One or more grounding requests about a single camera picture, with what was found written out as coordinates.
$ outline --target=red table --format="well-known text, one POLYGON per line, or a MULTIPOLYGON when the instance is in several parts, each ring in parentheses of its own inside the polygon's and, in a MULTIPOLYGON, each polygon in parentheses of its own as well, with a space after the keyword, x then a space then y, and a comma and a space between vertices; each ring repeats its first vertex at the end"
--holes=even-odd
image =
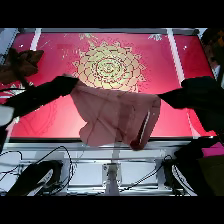
MULTIPOLYGON (((33 37, 34 34, 31 33, 19 34, 13 47, 19 52, 28 50, 33 37)), ((185 78, 213 77, 198 37, 182 35, 174 37, 185 78)), ((133 79, 132 74, 128 74, 131 80, 128 91, 159 94, 180 87, 167 35, 151 34, 42 33, 37 45, 37 50, 44 50, 44 55, 38 64, 39 72, 27 79, 36 86, 51 81, 63 73, 74 74, 84 79, 83 74, 89 72, 86 71, 88 61, 85 53, 91 50, 93 56, 98 53, 101 57, 100 46, 110 46, 110 52, 114 55, 113 66, 119 67, 121 62, 119 59, 121 56, 116 52, 128 54, 130 62, 127 63, 134 68, 137 66, 135 70, 137 80, 133 79)), ((87 84, 101 85, 90 81, 87 84)), ((124 88, 122 83, 119 83, 119 88, 124 88)), ((1 93, 0 96, 7 97, 10 94, 1 93)), ((85 122, 68 95, 20 118, 14 125, 11 137, 78 138, 79 130, 84 125, 85 122)), ((201 136, 215 135, 214 132, 204 131, 193 110, 175 110, 162 101, 160 117, 152 137, 191 137, 195 135, 195 131, 201 136)))

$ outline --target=pink shirt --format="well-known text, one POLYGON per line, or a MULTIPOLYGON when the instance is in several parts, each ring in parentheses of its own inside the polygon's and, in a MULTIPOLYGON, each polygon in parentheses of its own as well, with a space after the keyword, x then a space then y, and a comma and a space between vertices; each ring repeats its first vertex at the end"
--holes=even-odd
POLYGON ((89 146, 122 141, 132 149, 143 149, 160 113, 157 95, 92 88, 81 81, 71 97, 87 122, 79 134, 89 146))

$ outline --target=gold flower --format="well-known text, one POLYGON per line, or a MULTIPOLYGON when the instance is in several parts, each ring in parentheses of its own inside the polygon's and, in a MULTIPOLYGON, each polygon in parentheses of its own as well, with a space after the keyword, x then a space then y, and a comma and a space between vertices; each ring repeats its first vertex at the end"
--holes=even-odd
POLYGON ((75 76, 91 87, 138 92, 137 82, 145 81, 141 70, 146 67, 138 62, 141 56, 131 51, 119 42, 102 42, 98 47, 91 43, 88 52, 79 51, 80 61, 73 62, 78 68, 75 76))

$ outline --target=pink cloth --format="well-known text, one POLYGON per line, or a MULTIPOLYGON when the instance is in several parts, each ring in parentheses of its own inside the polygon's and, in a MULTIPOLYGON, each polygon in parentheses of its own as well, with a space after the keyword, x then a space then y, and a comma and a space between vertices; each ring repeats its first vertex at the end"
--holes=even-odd
POLYGON ((202 148, 204 157, 224 155, 224 147, 220 142, 210 148, 202 148))
POLYGON ((81 81, 71 97, 87 122, 79 134, 89 146, 122 141, 132 149, 143 149, 160 113, 157 95, 92 88, 81 81))

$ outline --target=magenta cloth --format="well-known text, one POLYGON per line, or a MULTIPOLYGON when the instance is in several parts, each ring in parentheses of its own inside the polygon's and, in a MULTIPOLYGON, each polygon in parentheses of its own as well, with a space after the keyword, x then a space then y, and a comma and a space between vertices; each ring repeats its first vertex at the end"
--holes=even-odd
POLYGON ((220 142, 210 148, 202 148, 204 157, 224 155, 224 147, 220 142))
POLYGON ((89 146, 122 141, 132 149, 143 149, 160 113, 157 95, 93 88, 81 81, 71 97, 87 122, 79 134, 89 146))

